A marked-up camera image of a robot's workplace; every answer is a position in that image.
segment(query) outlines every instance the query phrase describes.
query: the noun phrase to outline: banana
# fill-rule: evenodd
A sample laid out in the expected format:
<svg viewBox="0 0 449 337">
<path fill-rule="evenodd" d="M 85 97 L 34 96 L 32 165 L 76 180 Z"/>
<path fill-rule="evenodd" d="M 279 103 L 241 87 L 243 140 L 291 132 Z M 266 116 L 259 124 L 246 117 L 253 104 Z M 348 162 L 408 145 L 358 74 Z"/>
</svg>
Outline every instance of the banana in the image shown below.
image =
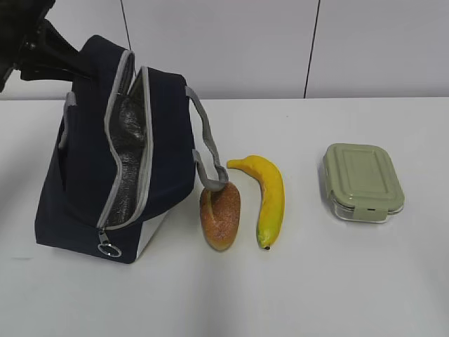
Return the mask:
<svg viewBox="0 0 449 337">
<path fill-rule="evenodd" d="M 281 231 L 285 208 L 281 172 L 269 160 L 259 156 L 229 160 L 227 167 L 242 170 L 259 182 L 262 206 L 257 224 L 257 241 L 261 248 L 270 249 Z"/>
</svg>

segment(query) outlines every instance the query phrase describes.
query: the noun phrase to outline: bread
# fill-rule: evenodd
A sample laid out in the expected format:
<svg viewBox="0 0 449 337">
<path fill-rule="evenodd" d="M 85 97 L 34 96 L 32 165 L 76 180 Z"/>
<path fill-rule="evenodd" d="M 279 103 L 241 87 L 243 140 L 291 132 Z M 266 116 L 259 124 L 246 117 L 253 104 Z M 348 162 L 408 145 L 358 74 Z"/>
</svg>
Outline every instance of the bread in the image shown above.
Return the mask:
<svg viewBox="0 0 449 337">
<path fill-rule="evenodd" d="M 204 237 L 217 251 L 228 249 L 234 242 L 240 221 L 240 193 L 233 183 L 223 190 L 201 193 L 200 214 Z"/>
</svg>

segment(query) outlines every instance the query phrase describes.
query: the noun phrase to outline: bag handle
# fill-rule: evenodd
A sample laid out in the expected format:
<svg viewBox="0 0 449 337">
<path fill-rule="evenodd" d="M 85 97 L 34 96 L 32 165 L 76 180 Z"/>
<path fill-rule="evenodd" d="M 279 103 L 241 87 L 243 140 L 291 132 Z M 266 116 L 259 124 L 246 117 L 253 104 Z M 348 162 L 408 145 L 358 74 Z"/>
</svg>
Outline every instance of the bag handle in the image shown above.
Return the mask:
<svg viewBox="0 0 449 337">
<path fill-rule="evenodd" d="M 69 107 L 76 106 L 76 96 L 73 91 L 70 91 L 65 96 L 65 103 L 64 103 L 64 114 L 62 116 L 62 122 L 64 124 L 64 131 L 62 132 L 60 142 L 58 144 L 58 149 L 62 150 L 64 149 L 65 145 L 67 144 L 67 135 L 69 133 Z"/>
<path fill-rule="evenodd" d="M 196 163 L 196 169 L 198 171 L 199 179 L 203 184 L 204 188 L 206 188 L 207 190 L 212 192 L 220 191 L 225 187 L 225 185 L 229 181 L 229 177 L 227 175 L 226 169 L 220 164 L 220 158 L 218 156 L 217 146 L 213 141 L 208 115 L 206 114 L 206 111 L 204 110 L 204 107 L 201 104 L 198 95 L 193 91 L 193 89 L 186 86 L 185 93 L 186 96 L 192 100 L 196 108 L 196 111 L 201 117 L 201 121 L 203 122 L 203 141 L 204 144 L 206 144 L 207 148 L 209 149 L 210 153 L 212 154 L 213 166 L 215 167 L 215 170 L 218 173 L 218 180 L 209 179 L 206 170 L 204 168 L 203 161 L 201 160 L 201 155 L 199 154 L 198 151 L 193 149 L 192 153 L 194 156 L 194 161 Z"/>
</svg>

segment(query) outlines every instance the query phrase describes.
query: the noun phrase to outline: lunch bag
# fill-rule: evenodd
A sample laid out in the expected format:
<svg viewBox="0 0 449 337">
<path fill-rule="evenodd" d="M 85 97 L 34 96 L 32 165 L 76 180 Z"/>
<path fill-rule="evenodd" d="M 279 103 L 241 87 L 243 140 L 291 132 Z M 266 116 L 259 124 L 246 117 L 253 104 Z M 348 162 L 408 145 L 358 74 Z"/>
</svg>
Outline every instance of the lunch bag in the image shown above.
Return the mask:
<svg viewBox="0 0 449 337">
<path fill-rule="evenodd" d="M 193 190 L 228 181 L 206 112 L 183 76 L 142 67 L 99 36 L 80 51 L 94 79 L 75 77 L 36 214 L 38 244 L 122 263 L 142 253 L 166 214 Z M 218 180 L 195 150 L 189 99 Z"/>
</svg>

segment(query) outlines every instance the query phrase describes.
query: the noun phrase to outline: green lid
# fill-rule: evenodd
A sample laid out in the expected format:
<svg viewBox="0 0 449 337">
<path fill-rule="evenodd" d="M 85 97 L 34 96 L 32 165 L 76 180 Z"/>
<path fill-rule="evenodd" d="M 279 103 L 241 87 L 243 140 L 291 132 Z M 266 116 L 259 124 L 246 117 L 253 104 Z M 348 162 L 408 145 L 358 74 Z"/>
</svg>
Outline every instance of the green lid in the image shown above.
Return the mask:
<svg viewBox="0 0 449 337">
<path fill-rule="evenodd" d="M 404 194 L 388 153 L 372 145 L 333 144 L 324 157 L 328 197 L 354 209 L 354 220 L 381 221 Z"/>
</svg>

